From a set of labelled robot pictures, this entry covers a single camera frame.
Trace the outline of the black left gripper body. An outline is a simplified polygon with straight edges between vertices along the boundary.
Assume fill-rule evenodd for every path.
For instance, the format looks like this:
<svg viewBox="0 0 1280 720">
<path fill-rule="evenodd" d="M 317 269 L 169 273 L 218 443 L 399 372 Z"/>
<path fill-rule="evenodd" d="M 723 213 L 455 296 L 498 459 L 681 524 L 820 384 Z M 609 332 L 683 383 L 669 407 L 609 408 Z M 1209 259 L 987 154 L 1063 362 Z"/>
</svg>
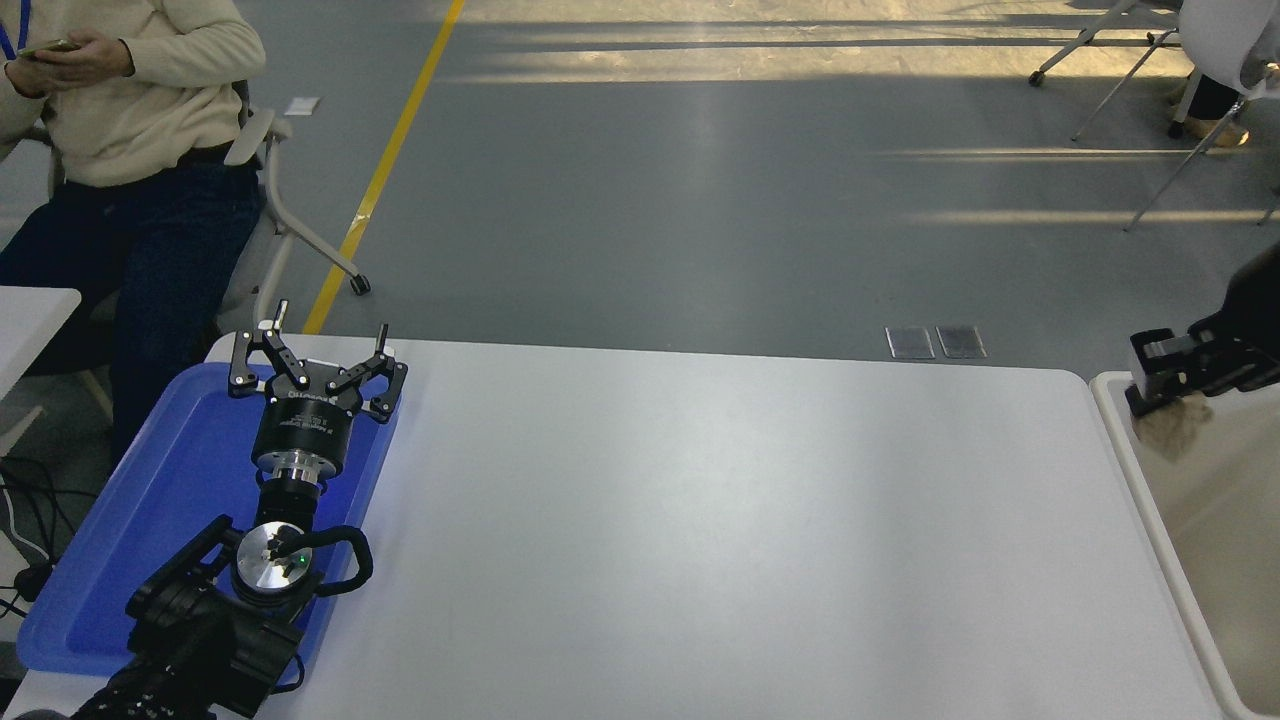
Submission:
<svg viewBox="0 0 1280 720">
<path fill-rule="evenodd" d="M 273 466 L 294 452 L 320 457 L 329 466 L 343 466 L 353 434 L 355 414 L 364 405 L 360 386 L 329 395 L 328 386 L 338 380 L 338 365 L 303 360 L 308 387 L 300 389 L 285 374 L 271 378 L 266 405 L 251 450 L 259 466 Z"/>
</svg>

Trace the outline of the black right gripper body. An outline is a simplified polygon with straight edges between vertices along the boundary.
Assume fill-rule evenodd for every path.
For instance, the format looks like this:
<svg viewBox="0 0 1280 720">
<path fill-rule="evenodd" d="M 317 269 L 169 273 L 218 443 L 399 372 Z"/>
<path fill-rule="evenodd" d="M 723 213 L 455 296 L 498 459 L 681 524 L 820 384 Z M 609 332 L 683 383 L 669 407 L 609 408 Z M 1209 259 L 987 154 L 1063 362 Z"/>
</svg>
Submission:
<svg viewBox="0 0 1280 720">
<path fill-rule="evenodd" d="M 1190 333 L 1279 351 L 1279 243 L 1231 275 L 1221 307 L 1192 324 Z"/>
</svg>

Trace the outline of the person's left hand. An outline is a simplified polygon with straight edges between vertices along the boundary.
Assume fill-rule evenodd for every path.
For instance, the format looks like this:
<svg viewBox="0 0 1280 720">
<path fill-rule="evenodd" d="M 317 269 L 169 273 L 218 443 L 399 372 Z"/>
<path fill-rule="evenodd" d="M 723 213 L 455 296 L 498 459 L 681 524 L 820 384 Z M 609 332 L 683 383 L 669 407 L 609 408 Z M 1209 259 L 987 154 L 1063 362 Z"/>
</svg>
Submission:
<svg viewBox="0 0 1280 720">
<path fill-rule="evenodd" d="M 119 38 L 81 33 L 73 36 L 70 42 L 76 45 L 74 50 L 45 51 L 42 55 L 56 90 L 84 88 L 127 78 L 136 72 L 131 50 Z"/>
</svg>

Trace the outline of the person's right hand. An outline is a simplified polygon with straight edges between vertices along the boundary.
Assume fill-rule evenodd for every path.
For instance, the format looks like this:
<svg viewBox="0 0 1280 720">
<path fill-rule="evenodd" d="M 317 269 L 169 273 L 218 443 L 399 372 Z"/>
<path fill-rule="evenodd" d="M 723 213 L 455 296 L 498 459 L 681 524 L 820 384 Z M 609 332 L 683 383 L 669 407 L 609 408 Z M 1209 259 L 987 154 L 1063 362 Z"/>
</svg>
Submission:
<svg viewBox="0 0 1280 720">
<path fill-rule="evenodd" d="M 41 99 L 52 92 L 52 77 L 49 68 L 40 61 L 23 58 L 6 61 L 4 74 L 23 97 Z"/>
</svg>

